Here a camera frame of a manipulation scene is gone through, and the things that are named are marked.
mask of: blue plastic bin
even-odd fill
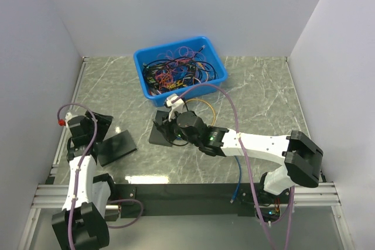
[[[215,49],[213,48],[213,46],[211,44],[211,41],[204,36],[193,37],[193,38],[181,40],[181,41],[178,41],[178,42],[173,42],[173,43],[163,44],[163,45],[154,46],[154,47],[150,47],[150,48],[145,48],[145,49],[138,50],[134,53],[135,67],[137,69],[137,73],[138,73],[138,76],[139,76],[139,81],[140,81],[141,86],[142,86],[143,94],[147,99],[149,99],[153,102],[154,106],[156,106],[156,107],[163,106],[164,102],[165,102],[165,100],[168,96],[170,96],[172,94],[181,95],[183,92],[190,89],[192,86],[188,86],[188,87],[185,87],[185,88],[181,88],[181,89],[177,89],[177,90],[173,90],[173,91],[170,91],[170,92],[167,92],[167,93],[163,93],[163,94],[153,96],[149,93],[148,85],[146,84],[146,82],[143,78],[143,75],[142,75],[142,71],[144,69],[143,64],[144,63],[147,64],[147,63],[150,63],[151,61],[156,60],[157,56],[159,54],[166,53],[168,50],[171,50],[171,51],[174,52],[178,48],[180,48],[182,46],[186,46],[186,47],[189,47],[189,48],[193,49],[194,51],[198,51],[198,50],[200,50],[200,48],[203,45],[205,46],[205,48],[201,51],[201,53],[206,56],[207,62],[212,64],[212,66],[215,68],[216,73],[217,73],[217,77],[218,77],[217,79],[209,81],[207,83],[214,84],[216,86],[220,86],[220,83],[225,81],[228,78],[228,73],[227,73],[223,63],[221,62],[219,56],[217,55]],[[199,88],[191,91],[190,93],[188,93],[185,96],[185,98],[188,100],[188,99],[191,99],[191,98],[194,98],[194,97],[197,97],[197,96],[201,96],[201,95],[205,95],[205,94],[208,94],[208,93],[212,93],[212,92],[215,92],[215,91],[216,91],[216,89],[213,88],[213,87],[208,87],[208,86],[199,87]]]

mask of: cable connector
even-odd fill
[[[60,126],[66,125],[65,120],[63,120],[63,119],[59,119],[58,123],[59,123]]]

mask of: marble tabletop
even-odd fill
[[[308,133],[289,68],[284,57],[222,57],[229,77],[221,86],[230,94],[238,111],[240,131],[260,135],[286,135],[296,129]],[[75,102],[91,110],[112,115],[107,138],[129,130],[138,151],[106,167],[97,166],[97,174],[109,173],[116,183],[237,183],[238,166],[233,157],[211,157],[193,145],[166,147],[148,142],[155,108],[142,93],[132,57],[90,57]],[[234,129],[233,112],[221,93],[201,97],[214,107],[216,126]],[[191,102],[205,123],[212,112],[203,103]],[[82,109],[74,110],[84,113]],[[61,161],[55,184],[68,184],[66,140],[60,150]],[[255,181],[278,164],[250,159]],[[245,160],[240,158],[243,171]],[[243,182],[248,176],[243,173]]]

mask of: yellow cable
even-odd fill
[[[201,100],[201,99],[197,99],[197,98],[189,99],[189,100],[186,101],[186,103],[192,102],[192,101],[203,102],[210,107],[210,109],[212,110],[212,113],[213,113],[213,120],[212,120],[212,124],[211,124],[211,126],[213,126],[216,122],[216,113],[215,113],[215,110],[213,109],[212,105],[205,100]]]

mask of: purple cable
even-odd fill
[[[76,103],[76,102],[71,102],[69,104],[66,104],[66,105],[63,105],[59,108],[59,110],[57,111],[57,120],[60,120],[60,112],[61,110],[68,106],[68,105],[77,105],[78,107],[82,107],[84,109],[86,109],[91,117],[93,118],[93,121],[94,121],[94,134],[93,134],[93,137],[90,141],[90,143],[88,143],[88,146],[85,148],[85,150],[83,151],[82,153],[82,157],[80,159],[80,161],[78,162],[78,169],[76,169],[76,175],[75,175],[75,178],[74,178],[74,189],[73,189],[73,195],[74,195],[74,198],[71,200],[71,207],[70,207],[70,211],[69,211],[69,219],[68,219],[68,241],[69,241],[69,247],[71,250],[76,250],[76,248],[74,247],[74,241],[73,241],[73,234],[71,232],[71,228],[72,228],[72,225],[73,225],[73,210],[74,208],[76,207],[76,197],[77,197],[77,191],[78,191],[78,180],[79,180],[79,174],[80,174],[80,167],[82,165],[82,162],[83,162],[83,159],[84,157],[86,156],[88,150],[91,148],[91,146],[93,145],[94,141],[95,141],[95,138],[96,138],[96,134],[98,132],[98,125],[96,123],[96,119],[95,119],[95,115],[92,111],[90,111],[89,108],[87,108],[85,105],[82,105],[82,104],[79,104],[79,103]]]
[[[113,225],[109,225],[108,228],[115,228],[115,229],[118,229],[118,228],[126,228],[126,227],[129,227],[130,225],[134,224],[135,222],[137,222],[139,220],[139,218],[142,216],[143,214],[143,210],[144,210],[144,206],[143,206],[143,203],[141,203],[139,200],[137,199],[119,199],[119,200],[113,200],[113,201],[110,201],[108,202],[108,204],[114,204],[114,203],[122,203],[122,202],[135,202],[135,203],[138,203],[139,206],[141,206],[141,211],[139,212],[138,216],[132,220],[130,223],[126,224],[126,225],[119,225],[119,226],[113,226]]]
[[[184,93],[182,93],[177,99],[173,100],[172,103],[174,104],[176,101],[178,101],[179,99],[183,98],[186,94],[188,94],[189,92],[193,91],[195,88],[202,87],[202,86],[213,87],[213,88],[219,90],[220,92],[222,92],[224,94],[224,96],[228,99],[230,105],[232,106],[232,110],[233,110],[233,114],[234,114],[234,122],[236,124],[236,133],[238,134],[240,132],[240,126],[238,124],[237,111],[236,111],[236,108],[235,108],[235,106],[233,104],[233,101],[229,97],[228,93],[226,93],[223,89],[221,89],[220,87],[218,87],[216,85],[208,84],[208,83],[201,83],[201,84],[194,85],[190,89],[188,89]],[[244,156],[245,156],[245,161],[246,161],[247,171],[248,171],[248,177],[249,177],[249,180],[250,180],[251,194],[253,195],[255,209],[257,210],[257,214],[258,214],[259,220],[261,221],[261,225],[262,225],[264,234],[265,234],[265,236],[268,239],[268,242],[270,243],[272,249],[276,249],[276,246],[275,246],[274,242],[272,241],[270,232],[268,231],[267,224],[264,222],[264,219],[263,219],[263,216],[262,216],[262,212],[260,210],[260,206],[259,206],[259,203],[258,203],[257,194],[255,192],[254,179],[253,179],[253,173],[251,172],[250,161],[248,159],[246,148],[244,147],[244,144],[242,143],[241,136],[238,137],[238,142],[240,143],[242,151],[243,151]],[[285,241],[284,249],[288,248],[288,243],[289,243],[289,234],[290,234],[290,227],[291,227],[291,220],[292,220],[292,210],[291,209],[292,209],[292,206],[293,206],[293,200],[294,200],[294,187],[292,187],[291,194],[289,195],[288,206],[291,206],[291,207],[289,208],[290,210],[289,210],[289,221],[288,221],[288,228],[287,228],[287,239]]]

